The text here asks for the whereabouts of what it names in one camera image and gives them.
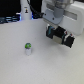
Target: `small green ball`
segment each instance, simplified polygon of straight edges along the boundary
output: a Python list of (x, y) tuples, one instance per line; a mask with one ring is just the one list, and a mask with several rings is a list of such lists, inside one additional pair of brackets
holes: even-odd
[(25, 45), (25, 48), (31, 48), (31, 44), (30, 43), (26, 43), (26, 45)]

